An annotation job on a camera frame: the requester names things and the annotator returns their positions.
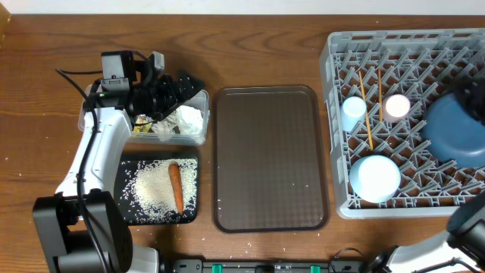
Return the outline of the light blue cup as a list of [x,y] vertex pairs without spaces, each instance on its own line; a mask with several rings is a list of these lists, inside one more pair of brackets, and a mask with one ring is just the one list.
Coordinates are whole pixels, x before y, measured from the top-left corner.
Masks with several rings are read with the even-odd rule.
[[362,98],[351,96],[344,100],[340,108],[342,130],[351,132],[359,121],[365,119],[365,104]]

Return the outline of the foil snack wrapper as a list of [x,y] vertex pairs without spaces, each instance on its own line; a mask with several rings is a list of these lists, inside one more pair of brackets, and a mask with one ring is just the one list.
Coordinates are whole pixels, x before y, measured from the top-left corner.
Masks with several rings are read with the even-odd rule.
[[138,115],[133,127],[135,133],[150,133],[152,132],[153,119],[146,115]]

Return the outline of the light blue bowl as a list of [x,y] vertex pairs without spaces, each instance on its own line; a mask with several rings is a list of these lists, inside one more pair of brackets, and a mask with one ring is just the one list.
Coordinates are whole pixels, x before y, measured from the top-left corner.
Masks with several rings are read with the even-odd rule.
[[364,201],[386,202],[398,190],[401,172],[390,158],[369,155],[357,160],[350,168],[349,182],[353,192]]

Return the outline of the dark blue plate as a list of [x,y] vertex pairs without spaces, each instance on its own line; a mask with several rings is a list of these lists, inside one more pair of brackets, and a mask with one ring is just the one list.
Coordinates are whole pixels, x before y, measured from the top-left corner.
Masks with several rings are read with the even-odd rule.
[[430,154],[440,162],[456,161],[460,168],[484,166],[484,125],[473,119],[453,94],[428,108],[421,136],[430,141]]

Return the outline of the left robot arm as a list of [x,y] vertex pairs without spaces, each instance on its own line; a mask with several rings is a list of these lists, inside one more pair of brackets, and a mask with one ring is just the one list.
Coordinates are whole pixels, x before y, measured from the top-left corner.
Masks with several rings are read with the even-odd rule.
[[133,242],[114,201],[120,157],[137,115],[165,118],[205,88],[181,71],[104,72],[84,98],[84,131],[73,163],[52,196],[39,197],[33,220],[51,272],[161,272],[157,249]]

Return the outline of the wooden chopstick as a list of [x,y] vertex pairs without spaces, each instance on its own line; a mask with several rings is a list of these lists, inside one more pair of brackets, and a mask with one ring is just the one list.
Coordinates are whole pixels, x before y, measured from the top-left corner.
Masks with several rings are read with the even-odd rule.
[[379,108],[379,122],[383,122],[383,90],[382,90],[382,73],[381,68],[377,69],[378,74],[378,103],[380,104]]
[[361,97],[362,100],[364,101],[365,104],[365,125],[366,125],[366,130],[367,130],[367,135],[368,135],[368,144],[369,144],[369,149],[371,151],[374,151],[374,144],[372,140],[372,134],[371,134],[371,124],[369,120],[369,115],[368,115],[368,108],[367,108],[367,99],[366,99],[366,94],[365,94],[365,87],[363,84],[363,78],[361,75],[361,71],[358,71],[358,76],[359,76],[359,83],[360,83],[360,89],[361,89]]

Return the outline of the orange carrot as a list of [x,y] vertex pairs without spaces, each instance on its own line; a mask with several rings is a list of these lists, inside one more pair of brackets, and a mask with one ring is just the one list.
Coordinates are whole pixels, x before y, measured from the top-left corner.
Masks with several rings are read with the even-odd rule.
[[183,187],[180,169],[178,164],[170,164],[168,167],[168,173],[171,181],[171,186],[174,192],[174,199],[179,214],[183,213],[184,201],[183,201]]

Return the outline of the white tissue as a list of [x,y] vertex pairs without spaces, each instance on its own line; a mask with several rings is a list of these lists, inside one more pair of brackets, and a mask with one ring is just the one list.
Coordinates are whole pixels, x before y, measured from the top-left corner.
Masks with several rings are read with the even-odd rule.
[[198,135],[203,129],[202,112],[196,108],[182,105],[164,120],[152,125],[152,131],[162,141],[176,135]]

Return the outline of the pink cup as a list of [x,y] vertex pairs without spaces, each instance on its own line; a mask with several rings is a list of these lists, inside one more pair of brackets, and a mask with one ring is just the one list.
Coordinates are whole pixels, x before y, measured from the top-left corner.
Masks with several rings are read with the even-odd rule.
[[396,123],[406,118],[411,103],[409,99],[400,94],[388,96],[383,101],[383,119],[390,123]]

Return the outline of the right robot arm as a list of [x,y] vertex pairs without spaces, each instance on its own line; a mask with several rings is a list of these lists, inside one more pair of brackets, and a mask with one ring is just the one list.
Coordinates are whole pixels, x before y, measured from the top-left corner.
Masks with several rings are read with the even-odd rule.
[[[484,78],[462,78],[428,109],[423,137],[430,154],[461,168],[484,166]],[[363,272],[482,272],[484,194],[459,206],[446,230],[410,246],[396,246],[361,267]]]

